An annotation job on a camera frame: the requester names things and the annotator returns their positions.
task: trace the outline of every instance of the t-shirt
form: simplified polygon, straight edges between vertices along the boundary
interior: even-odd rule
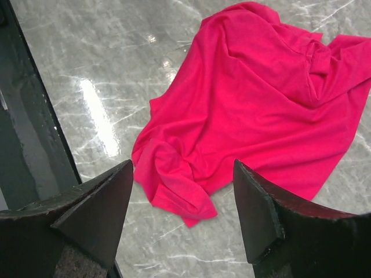
[[[283,24],[245,2],[202,21],[133,148],[134,179],[188,227],[215,217],[210,195],[239,159],[312,199],[351,145],[371,87],[371,39]]]

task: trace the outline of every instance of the gray floor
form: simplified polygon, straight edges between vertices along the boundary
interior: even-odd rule
[[[148,101],[176,75],[202,18],[237,0],[12,0],[74,154],[88,180],[129,159]],[[285,23],[371,36],[370,0],[266,0]],[[315,201],[371,210],[371,104],[354,143]],[[134,184],[117,260],[125,277],[253,277],[232,185],[213,196],[219,216],[192,229],[152,208]]]

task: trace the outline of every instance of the polished floor surface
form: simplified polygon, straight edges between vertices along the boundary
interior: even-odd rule
[[[237,0],[11,0],[83,180],[129,159],[201,20]],[[370,0],[266,0],[281,20],[324,33],[371,36]],[[351,149],[315,201],[371,211],[371,103]],[[134,184],[117,261],[125,277],[254,277],[234,193],[219,216],[188,229]]]

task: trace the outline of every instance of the pink-red fabric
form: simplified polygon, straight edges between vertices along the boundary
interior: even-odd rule
[[[245,2],[204,19],[134,145],[134,179],[188,227],[217,215],[210,195],[239,159],[312,199],[345,154],[371,87],[371,39],[282,24]]]

